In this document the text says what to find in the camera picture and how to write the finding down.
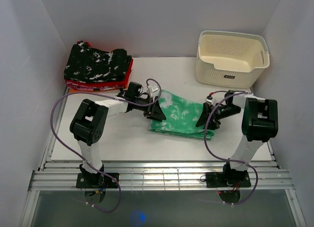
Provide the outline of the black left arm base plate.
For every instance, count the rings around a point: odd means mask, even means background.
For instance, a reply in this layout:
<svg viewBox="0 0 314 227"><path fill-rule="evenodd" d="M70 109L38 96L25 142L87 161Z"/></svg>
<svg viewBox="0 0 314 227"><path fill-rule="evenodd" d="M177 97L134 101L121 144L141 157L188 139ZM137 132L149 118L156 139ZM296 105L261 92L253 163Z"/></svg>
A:
<svg viewBox="0 0 314 227"><path fill-rule="evenodd" d="M76 181L76 188L80 189L100 189L100 188L118 188L113 178L101 174L83 174L79 173Z"/></svg>

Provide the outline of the green tie-dye trousers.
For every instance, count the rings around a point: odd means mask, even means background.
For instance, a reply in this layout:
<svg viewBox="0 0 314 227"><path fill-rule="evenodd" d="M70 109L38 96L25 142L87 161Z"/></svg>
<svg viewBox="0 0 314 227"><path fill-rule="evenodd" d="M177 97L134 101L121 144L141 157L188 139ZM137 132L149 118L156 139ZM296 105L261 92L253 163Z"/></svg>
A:
<svg viewBox="0 0 314 227"><path fill-rule="evenodd" d="M196 127L203 105L162 90L159 105L166 116L161 122L152 120L150 132L171 136L203 139L204 127Z"/></svg>

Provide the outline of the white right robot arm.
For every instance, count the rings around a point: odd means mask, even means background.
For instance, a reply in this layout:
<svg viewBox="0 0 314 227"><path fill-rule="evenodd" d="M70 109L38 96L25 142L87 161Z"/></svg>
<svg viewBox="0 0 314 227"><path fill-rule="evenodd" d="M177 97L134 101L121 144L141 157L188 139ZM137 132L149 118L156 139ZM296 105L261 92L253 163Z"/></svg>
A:
<svg viewBox="0 0 314 227"><path fill-rule="evenodd" d="M222 172L207 172L205 182L208 188L250 187L248 163L257 150L278 133L278 103L263 99L247 91L225 92L223 100L217 103L213 93L207 96L196 127L219 129L221 120L243 112L242 138L234 154L226 160Z"/></svg>

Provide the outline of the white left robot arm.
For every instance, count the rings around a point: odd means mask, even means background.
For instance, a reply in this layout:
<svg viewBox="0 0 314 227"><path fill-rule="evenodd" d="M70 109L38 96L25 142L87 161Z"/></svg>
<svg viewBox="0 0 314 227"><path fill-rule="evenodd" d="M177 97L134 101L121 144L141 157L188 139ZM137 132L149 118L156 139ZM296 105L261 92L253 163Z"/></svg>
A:
<svg viewBox="0 0 314 227"><path fill-rule="evenodd" d="M104 165L100 159L99 140L103 135L108 117L132 110L139 110L147 119L164 121L165 114L159 105L161 87L159 84L147 84L143 92L142 85L131 82L117 96L103 101L84 99L71 124L70 132L77 140L84 158L79 166L78 188L117 188L118 173L104 175Z"/></svg>

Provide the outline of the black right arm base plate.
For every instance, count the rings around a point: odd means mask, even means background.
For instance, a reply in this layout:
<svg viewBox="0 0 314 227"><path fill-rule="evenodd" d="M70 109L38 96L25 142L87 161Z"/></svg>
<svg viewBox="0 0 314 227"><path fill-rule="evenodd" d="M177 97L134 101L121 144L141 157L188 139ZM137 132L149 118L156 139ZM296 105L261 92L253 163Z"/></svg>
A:
<svg viewBox="0 0 314 227"><path fill-rule="evenodd" d="M206 172L205 173L207 188L233 188L236 185L240 187L251 187L251 181L248 172L240 172L239 175L226 175L223 172Z"/></svg>

